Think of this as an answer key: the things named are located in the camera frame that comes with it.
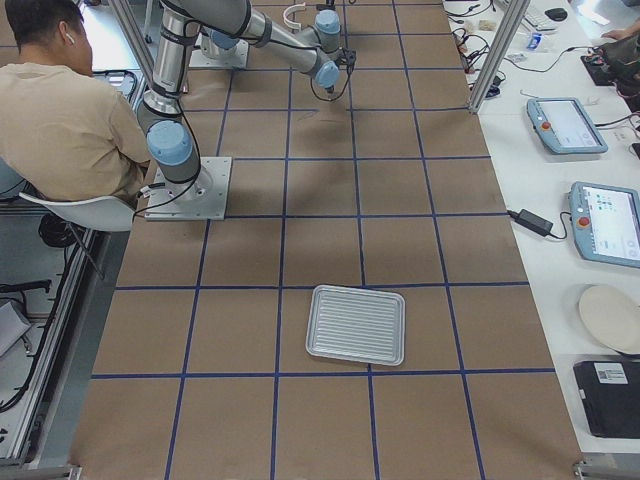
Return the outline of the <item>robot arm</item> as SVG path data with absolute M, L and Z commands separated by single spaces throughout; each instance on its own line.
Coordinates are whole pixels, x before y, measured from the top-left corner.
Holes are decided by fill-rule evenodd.
M 201 33 L 201 51 L 205 57 L 210 59 L 223 59 L 236 54 L 239 40 L 231 38 L 228 35 L 211 29 L 202 27 Z
M 163 1 L 154 72 L 137 106 L 142 130 L 184 125 L 202 156 L 236 156 L 281 178 L 297 160 L 348 157 L 342 96 L 355 68 L 342 16 L 309 8 L 295 32 L 286 5 L 248 1 Z M 196 69 L 204 38 L 247 47 L 244 69 Z

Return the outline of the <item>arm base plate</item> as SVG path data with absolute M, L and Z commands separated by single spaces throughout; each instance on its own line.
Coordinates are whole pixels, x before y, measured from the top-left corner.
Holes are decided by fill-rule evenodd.
M 249 45 L 240 40 L 230 49 L 216 45 L 200 34 L 192 51 L 189 67 L 192 69 L 244 70 L 247 67 Z
M 161 167 L 154 177 L 163 183 L 153 189 L 142 212 L 147 221 L 223 220 L 232 170 L 231 157 L 202 157 L 194 183 L 176 184 L 165 178 Z

